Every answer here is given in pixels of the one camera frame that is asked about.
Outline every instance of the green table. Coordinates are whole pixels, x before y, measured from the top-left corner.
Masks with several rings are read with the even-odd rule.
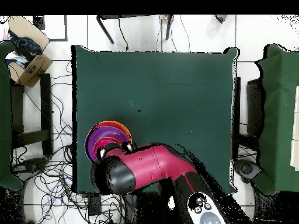
[[[258,64],[266,92],[258,160],[264,172],[254,183],[266,195],[276,191],[299,192],[299,171],[290,166],[299,52],[284,51],[272,44],[266,47],[266,57]]]
[[[11,173],[12,157],[12,105],[9,69],[4,60],[15,49],[10,41],[0,42],[0,186],[17,191],[23,188],[22,182]]]
[[[124,124],[137,145],[193,152],[227,193],[230,186],[233,62],[225,54],[92,52],[72,48],[77,71],[77,191],[93,191],[84,150],[104,120]]]

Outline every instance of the floor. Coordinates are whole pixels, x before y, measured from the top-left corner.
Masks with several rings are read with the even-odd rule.
[[[25,16],[32,22],[32,16]],[[263,48],[270,43],[278,43],[286,49],[295,50],[299,47],[299,21],[295,16],[281,15],[228,15],[223,24],[218,23],[213,15],[181,15],[183,25],[188,33],[190,40],[190,51],[221,53],[228,47],[238,47],[240,55],[238,58],[237,73],[241,77],[241,124],[240,130],[246,133],[246,83],[251,79],[259,77],[259,70],[253,63],[263,56]],[[50,39],[65,39],[64,16],[45,16],[46,29],[44,33]],[[172,38],[177,51],[188,52],[188,39],[183,28],[180,15],[175,15],[172,24]],[[51,74],[52,85],[59,82],[71,83],[71,49],[73,44],[82,45],[94,51],[125,51],[126,44],[120,33],[118,20],[103,21],[110,35],[114,40],[114,44],[110,44],[104,32],[96,21],[96,16],[67,16],[67,41],[51,41],[44,53],[53,60],[53,64],[49,67],[47,73]],[[133,17],[121,19],[121,29],[128,42],[129,51],[161,51],[161,37],[157,41],[157,35],[160,30],[159,15]],[[171,38],[165,40],[166,22],[163,25],[163,52],[173,52],[175,47]],[[33,88],[26,88],[27,94],[40,107],[39,95],[40,86],[37,84]],[[63,102],[64,111],[62,119],[72,125],[72,96],[71,86],[57,84],[52,87],[52,93]],[[62,108],[61,102],[55,97],[53,101]],[[53,139],[58,137],[58,133],[63,127],[60,126],[60,112],[57,106],[53,105],[53,123],[56,127]],[[35,131],[40,129],[39,110],[33,105],[27,95],[24,95],[24,126],[25,131]],[[57,138],[54,141],[54,150],[64,145],[71,144],[72,137],[70,135],[61,135],[61,140]],[[36,143],[28,145],[28,152],[22,158],[36,158],[42,155],[41,144]],[[23,148],[17,150],[18,155],[23,152]],[[62,160],[62,152],[58,152],[53,160]],[[31,179],[27,185],[25,192],[25,215],[26,219],[33,219],[38,222],[42,218],[42,204],[47,202],[47,197],[44,197],[49,190],[43,184],[43,179],[37,177]],[[240,177],[234,174],[234,186],[237,192],[233,197],[240,204],[242,209],[249,217],[253,217],[255,202],[253,191],[249,184],[244,184]],[[46,218],[42,224],[57,224],[63,213],[64,219],[59,224],[87,224],[81,217],[77,209],[66,210],[65,206],[56,207],[50,212],[51,217]],[[116,221],[119,215],[113,215]]]

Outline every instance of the cardboard box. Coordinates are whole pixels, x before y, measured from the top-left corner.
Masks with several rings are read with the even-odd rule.
[[[17,36],[31,38],[44,51],[50,39],[37,27],[28,22],[23,16],[11,16],[9,19],[9,29]],[[15,62],[11,62],[9,70],[11,78],[17,83],[28,87],[33,87],[40,79],[40,75],[52,64],[52,60],[46,55],[36,55],[34,60],[26,69],[21,68]]]

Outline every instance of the wire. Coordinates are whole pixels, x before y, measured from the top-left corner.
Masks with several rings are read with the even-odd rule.
[[[65,84],[65,85],[71,85],[70,83],[55,83],[53,85],[51,85],[51,88],[54,85],[57,84]],[[31,102],[36,106],[36,108],[42,113],[44,114],[39,108],[38,106],[34,103],[34,101],[31,99],[31,97],[27,94],[28,98],[31,100]],[[63,113],[63,102],[61,100],[59,100],[60,103],[62,104],[62,111],[60,110],[59,106],[57,104],[55,104],[59,111],[60,111],[60,121],[62,120],[62,113]],[[55,125],[51,122],[52,126],[56,129],[56,131],[58,132],[58,129],[55,127]],[[105,201],[111,199],[111,198],[115,198],[115,200],[119,203],[119,205],[117,205],[115,202],[110,203],[109,205],[109,211],[108,212],[102,212],[102,215],[107,217],[106,220],[99,220],[99,223],[96,223],[99,215],[96,217],[95,222],[90,222],[89,220],[89,216],[88,218],[86,217],[87,214],[87,204],[86,204],[86,196],[84,194],[80,194],[80,193],[74,193],[71,191],[71,185],[68,183],[68,181],[72,181],[72,175],[68,174],[65,169],[67,167],[72,167],[72,155],[71,155],[71,145],[64,145],[63,141],[61,139],[61,133],[65,130],[65,128],[69,128],[72,131],[72,128],[65,124],[64,127],[62,127],[61,123],[60,126],[62,128],[62,130],[60,132],[58,132],[58,137],[61,140],[62,146],[57,148],[53,154],[47,158],[46,161],[46,168],[34,178],[34,184],[36,186],[36,188],[40,191],[42,191],[44,193],[42,199],[41,199],[41,218],[38,221],[37,224],[42,224],[44,222],[44,220],[49,221],[50,219],[54,218],[55,224],[60,224],[60,220],[61,218],[64,218],[65,213],[67,212],[68,209],[77,209],[79,211],[80,216],[84,219],[84,221],[86,221],[88,224],[109,224],[112,223],[112,216],[114,215],[114,211],[118,212],[120,214],[120,221],[118,224],[121,224],[122,220],[124,219],[125,222],[127,222],[128,220],[126,219],[126,214],[123,215],[123,209],[126,209],[126,202],[125,202],[125,206],[122,203],[121,200],[121,196],[119,196],[119,199],[116,198],[114,195],[112,195],[110,198],[107,198],[106,200],[104,200],[103,202],[101,202],[101,204],[103,204]],[[16,163],[22,160],[25,161],[25,159],[22,159],[22,155],[24,155],[27,152],[27,148],[24,147],[26,150],[25,152],[23,152],[22,154],[19,155],[19,157],[17,157],[16,154],[16,150],[15,150],[15,156],[13,157],[13,159],[16,160]],[[59,152],[62,151],[63,154],[63,160],[54,160],[53,157]],[[52,182],[47,182],[47,180],[45,179],[45,177],[49,177],[54,179],[54,181]],[[40,183],[44,184],[46,187],[46,190],[43,190],[40,188],[40,186],[37,185],[37,181],[39,180]],[[58,222],[56,221],[55,218],[55,214],[53,212],[53,207],[64,207],[64,213],[60,216],[60,218],[58,219]]]
[[[18,157],[18,159],[17,159],[18,163],[21,163],[21,162],[20,162],[20,157],[21,157],[22,155],[24,155],[24,154],[27,152],[27,147],[24,146],[23,148],[25,148],[25,151],[24,151],[22,154],[19,155],[19,157]]]
[[[128,42],[127,42],[127,40],[124,38],[123,31],[121,30],[121,27],[120,27],[120,19],[119,19],[119,30],[120,30],[120,32],[121,32],[121,35],[123,36],[124,42],[126,42],[126,44],[127,44],[126,51],[128,51]]]
[[[171,28],[171,40],[172,40],[173,46],[175,47],[175,43],[173,42],[173,38],[172,38],[172,28]]]
[[[158,39],[159,39],[159,35],[160,35],[160,32],[161,32],[161,15],[159,15],[159,24],[160,24],[160,31],[159,31],[159,33],[158,33],[158,35],[157,35],[157,42],[156,42],[156,51],[157,51],[157,45],[158,45]]]
[[[191,50],[190,50],[190,40],[189,40],[189,35],[188,35],[188,33],[187,33],[186,29],[185,29],[185,26],[184,26],[184,24],[183,24],[183,21],[182,21],[182,17],[181,17],[181,16],[180,16],[180,22],[182,22],[183,28],[184,28],[184,30],[185,30],[185,32],[186,32],[186,34],[187,34],[188,43],[189,43],[189,50],[188,50],[188,52],[190,53]]]
[[[158,33],[158,37],[157,37],[157,42],[156,42],[156,51],[157,51],[157,45],[158,45],[158,39],[159,39],[159,34],[160,34],[161,30]]]

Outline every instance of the black chair leg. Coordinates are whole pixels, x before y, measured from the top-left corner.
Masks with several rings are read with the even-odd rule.
[[[105,35],[107,36],[107,38],[110,40],[111,44],[114,44],[114,41],[112,40],[110,34],[108,33],[107,29],[104,27],[104,24],[102,23],[102,21],[100,20],[99,15],[96,16],[96,20],[98,21],[99,25],[103,29],[103,31],[104,31]]]
[[[169,38],[169,30],[171,28],[171,19],[172,19],[172,16],[173,15],[168,15],[168,18],[167,18],[166,40],[168,40],[168,38]]]

